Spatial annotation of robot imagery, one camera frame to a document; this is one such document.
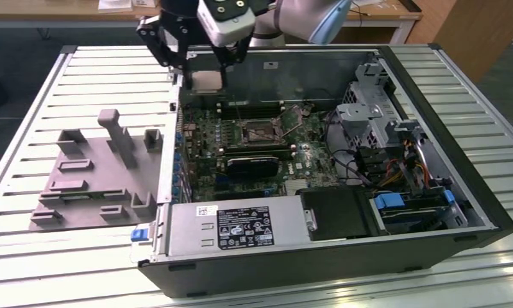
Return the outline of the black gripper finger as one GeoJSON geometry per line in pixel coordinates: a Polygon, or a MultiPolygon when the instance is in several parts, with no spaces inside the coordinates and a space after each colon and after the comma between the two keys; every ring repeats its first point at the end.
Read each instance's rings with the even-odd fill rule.
{"type": "Polygon", "coordinates": [[[234,64],[242,63],[249,49],[249,37],[237,41],[232,47],[210,46],[220,64],[220,75],[222,87],[228,86],[226,68],[234,64]]]}
{"type": "Polygon", "coordinates": [[[182,86],[190,89],[193,79],[188,61],[188,19],[169,13],[142,16],[136,32],[158,64],[182,76],[182,86]]]}

